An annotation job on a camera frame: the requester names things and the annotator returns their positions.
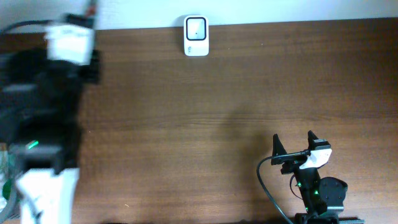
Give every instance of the wood grain surface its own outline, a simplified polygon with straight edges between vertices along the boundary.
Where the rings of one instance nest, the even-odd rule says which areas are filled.
[[[206,57],[186,57],[182,37],[98,32],[73,223],[280,217],[256,165],[273,134],[295,152],[310,129],[333,149],[321,177],[348,184],[341,216],[396,223],[398,19],[211,26]],[[288,216],[305,212],[279,169],[261,168],[271,194]]]

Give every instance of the white plastic casing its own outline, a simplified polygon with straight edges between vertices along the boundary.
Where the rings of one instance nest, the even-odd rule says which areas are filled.
[[[89,65],[94,49],[95,31],[82,26],[52,23],[46,27],[47,58]]]
[[[184,19],[184,52],[188,56],[209,54],[209,22],[205,16]]]
[[[78,179],[79,168],[64,169],[59,175],[53,169],[30,169],[20,176],[16,187],[22,195],[21,223],[36,223],[34,207],[41,214],[40,224],[71,224]]]
[[[312,150],[307,161],[300,166],[300,169],[319,168],[325,165],[330,158],[331,149]]]

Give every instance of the white wall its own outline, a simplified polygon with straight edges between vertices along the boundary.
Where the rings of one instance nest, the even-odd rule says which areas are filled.
[[[0,27],[82,13],[88,0],[2,0]],[[182,26],[203,14],[210,25],[397,17],[398,0],[99,0],[98,29]],[[18,31],[38,31],[38,27]]]

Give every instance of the black cable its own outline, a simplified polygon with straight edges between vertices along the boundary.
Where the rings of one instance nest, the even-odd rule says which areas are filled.
[[[293,188],[292,188],[292,182],[293,182],[293,178],[294,178],[294,174],[292,175],[292,177],[290,178],[290,190],[292,191],[292,193],[294,194],[294,196],[298,197],[299,199],[303,200],[302,198],[300,198],[299,196],[297,196],[296,193],[294,193]]]
[[[7,26],[6,28],[0,30],[0,36],[8,33],[10,30],[13,30],[13,29],[18,28],[18,27],[30,26],[30,25],[47,25],[49,22],[51,22],[51,21],[50,20],[42,20],[42,21],[17,22],[15,24],[11,24],[11,25]]]
[[[285,213],[282,211],[282,209],[280,209],[280,207],[278,206],[278,204],[276,203],[275,199],[272,197],[272,195],[269,193],[269,191],[267,190],[267,187],[264,185],[262,179],[261,179],[261,175],[260,175],[260,166],[263,162],[269,160],[269,159],[277,159],[278,157],[283,157],[283,156],[269,156],[263,160],[261,160],[259,162],[259,164],[257,165],[257,178],[259,179],[259,182],[262,186],[262,188],[264,189],[265,193],[267,194],[267,196],[269,197],[269,200],[274,204],[275,208],[279,211],[279,213],[283,216],[283,218],[289,223],[289,224],[294,224],[286,215]]]

